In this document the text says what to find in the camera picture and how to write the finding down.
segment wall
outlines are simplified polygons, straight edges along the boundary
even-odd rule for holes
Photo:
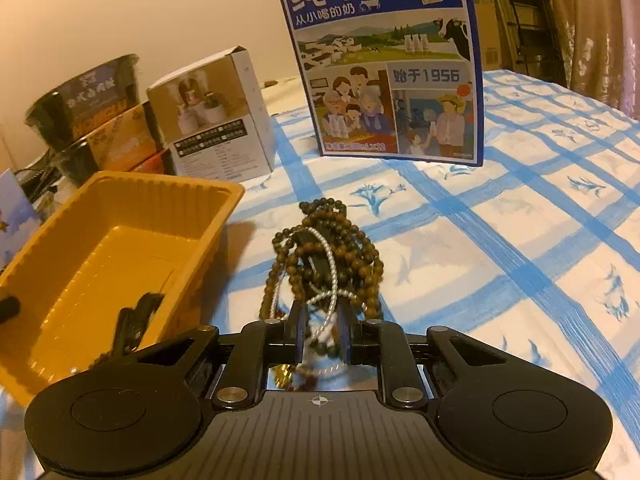
[[[0,129],[12,159],[23,166],[44,150],[24,112],[84,70],[134,52],[144,96],[164,74],[234,44],[260,81],[298,72],[279,0],[0,0]]]

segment village illustration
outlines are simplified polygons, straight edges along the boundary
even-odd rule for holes
[[[466,23],[436,19],[418,25],[360,27],[349,34],[327,34],[315,41],[299,41],[305,70],[390,60],[469,59]]]

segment cow icon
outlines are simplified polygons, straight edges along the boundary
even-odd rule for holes
[[[362,0],[360,2],[360,10],[362,12],[368,12],[373,9],[380,8],[380,0]]]
[[[469,52],[469,37],[466,30],[466,23],[451,19],[446,22],[444,20],[434,20],[440,26],[438,35],[443,40],[453,40],[460,56],[467,61],[471,61],[471,53]]]

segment tablecloth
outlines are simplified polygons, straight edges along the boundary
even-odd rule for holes
[[[255,320],[273,234],[299,223],[298,202],[340,199],[385,263],[386,319],[411,333],[450,326],[592,388],[614,414],[598,471],[636,480],[640,123],[507,71],[484,74],[484,104],[482,168],[321,158],[308,107],[277,114],[276,168],[245,183],[204,291],[206,319],[222,332]],[[347,369],[321,387],[370,378]],[[0,477],[31,480],[39,465],[4,392],[0,426]]]

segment yellow plastic tray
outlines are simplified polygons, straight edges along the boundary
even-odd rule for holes
[[[196,296],[244,189],[176,176],[96,173],[0,276],[20,314],[0,324],[0,384],[27,406],[110,350],[121,308],[164,300],[141,348],[200,322]]]

